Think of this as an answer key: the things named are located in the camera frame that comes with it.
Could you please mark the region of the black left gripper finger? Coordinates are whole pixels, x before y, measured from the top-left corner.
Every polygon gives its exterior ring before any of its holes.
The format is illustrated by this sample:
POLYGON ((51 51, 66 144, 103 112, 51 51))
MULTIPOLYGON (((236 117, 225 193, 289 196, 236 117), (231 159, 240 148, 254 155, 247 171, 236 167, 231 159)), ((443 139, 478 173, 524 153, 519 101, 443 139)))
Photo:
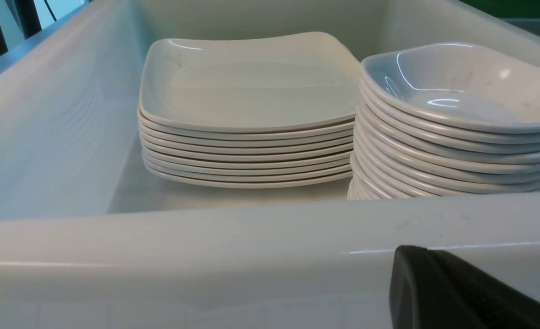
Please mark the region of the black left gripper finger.
POLYGON ((389 290, 394 329, 540 329, 540 302, 444 251, 395 249, 389 290))

